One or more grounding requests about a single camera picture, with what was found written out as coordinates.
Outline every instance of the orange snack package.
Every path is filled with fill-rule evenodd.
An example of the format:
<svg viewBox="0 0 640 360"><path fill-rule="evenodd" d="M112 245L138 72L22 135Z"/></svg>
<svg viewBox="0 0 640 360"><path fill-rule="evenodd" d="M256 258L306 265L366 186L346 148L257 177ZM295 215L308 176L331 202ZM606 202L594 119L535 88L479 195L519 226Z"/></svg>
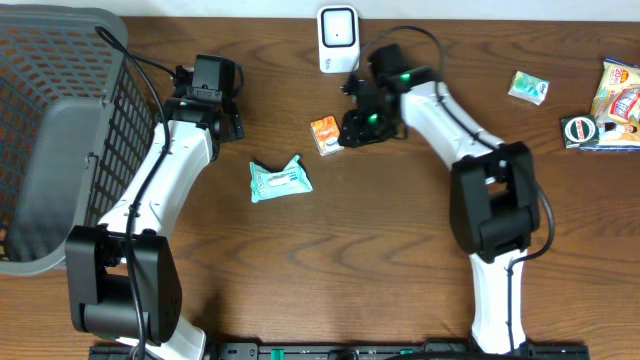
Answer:
<svg viewBox="0 0 640 360"><path fill-rule="evenodd" d="M324 119L312 122L311 133L322 156L344 149L338 144L340 130L338 129L338 124L336 124L336 118L333 116L327 116Z"/></svg>

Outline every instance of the teal wrapper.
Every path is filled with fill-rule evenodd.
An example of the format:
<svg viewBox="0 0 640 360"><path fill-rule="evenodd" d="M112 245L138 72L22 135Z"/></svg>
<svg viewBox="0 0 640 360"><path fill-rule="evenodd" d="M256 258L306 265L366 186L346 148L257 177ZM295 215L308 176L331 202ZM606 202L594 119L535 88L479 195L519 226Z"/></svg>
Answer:
<svg viewBox="0 0 640 360"><path fill-rule="evenodd" d="M298 160L300 155L294 156L284 170L278 173L271 173L260 165L250 163L251 202L313 191L307 173Z"/></svg>

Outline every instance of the white background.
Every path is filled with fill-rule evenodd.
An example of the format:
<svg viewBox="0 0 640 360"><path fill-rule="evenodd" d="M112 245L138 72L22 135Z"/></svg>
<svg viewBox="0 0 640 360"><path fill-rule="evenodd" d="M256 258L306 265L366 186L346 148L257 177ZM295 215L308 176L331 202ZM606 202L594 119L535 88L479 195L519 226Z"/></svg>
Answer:
<svg viewBox="0 0 640 360"><path fill-rule="evenodd" d="M4 0L100 7L127 16L313 18L324 5L353 5L364 19L638 21L640 0Z"/></svg>

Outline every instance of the gray plastic bin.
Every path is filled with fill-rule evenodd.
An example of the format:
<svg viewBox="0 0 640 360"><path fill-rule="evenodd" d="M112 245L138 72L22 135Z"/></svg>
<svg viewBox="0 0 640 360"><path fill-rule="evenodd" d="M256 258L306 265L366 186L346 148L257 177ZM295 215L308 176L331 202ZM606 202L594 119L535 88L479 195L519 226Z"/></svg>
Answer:
<svg viewBox="0 0 640 360"><path fill-rule="evenodd" d="M123 55L127 29L99 9L0 5L0 273L64 261L138 170L154 123Z"/></svg>

